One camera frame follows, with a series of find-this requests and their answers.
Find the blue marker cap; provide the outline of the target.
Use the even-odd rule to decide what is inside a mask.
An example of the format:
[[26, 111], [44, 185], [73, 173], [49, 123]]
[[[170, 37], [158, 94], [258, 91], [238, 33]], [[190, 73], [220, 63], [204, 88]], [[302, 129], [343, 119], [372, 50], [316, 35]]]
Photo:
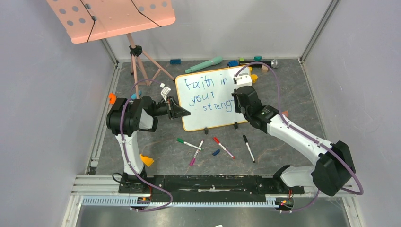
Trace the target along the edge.
[[212, 153], [213, 156], [216, 156], [217, 154], [220, 153], [220, 149], [216, 150], [215, 152]]

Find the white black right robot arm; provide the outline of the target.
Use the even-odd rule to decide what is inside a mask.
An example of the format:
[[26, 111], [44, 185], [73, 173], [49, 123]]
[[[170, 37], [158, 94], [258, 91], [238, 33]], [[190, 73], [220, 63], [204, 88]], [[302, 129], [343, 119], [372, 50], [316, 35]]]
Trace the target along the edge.
[[284, 141], [311, 162], [310, 166], [282, 168], [273, 180], [277, 192], [285, 193], [296, 186], [315, 186], [334, 196], [355, 176], [352, 155], [345, 142], [332, 143], [317, 137], [291, 122], [278, 109], [262, 105], [252, 86], [235, 89], [232, 96], [235, 111], [242, 113], [254, 128]]

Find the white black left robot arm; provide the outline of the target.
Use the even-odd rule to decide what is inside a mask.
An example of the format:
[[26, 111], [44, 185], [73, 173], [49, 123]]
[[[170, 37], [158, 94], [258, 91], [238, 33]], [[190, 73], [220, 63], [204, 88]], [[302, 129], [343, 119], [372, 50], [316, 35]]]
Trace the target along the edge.
[[169, 119], [191, 115], [180, 107], [173, 96], [158, 103], [149, 96], [128, 100], [117, 98], [106, 117], [106, 126], [117, 138], [124, 161], [121, 183], [128, 183], [136, 192], [148, 188], [146, 170], [141, 160], [137, 134], [139, 131], [155, 132], [158, 116], [166, 115]]

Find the yellow framed whiteboard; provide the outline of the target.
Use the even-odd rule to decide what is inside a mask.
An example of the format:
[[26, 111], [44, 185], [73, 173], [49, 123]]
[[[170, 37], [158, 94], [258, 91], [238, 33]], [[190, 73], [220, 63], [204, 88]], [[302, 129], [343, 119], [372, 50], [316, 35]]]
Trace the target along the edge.
[[235, 112], [231, 93], [237, 88], [234, 75], [240, 66], [179, 75], [175, 78], [179, 106], [191, 114], [182, 118], [185, 131], [245, 123]]

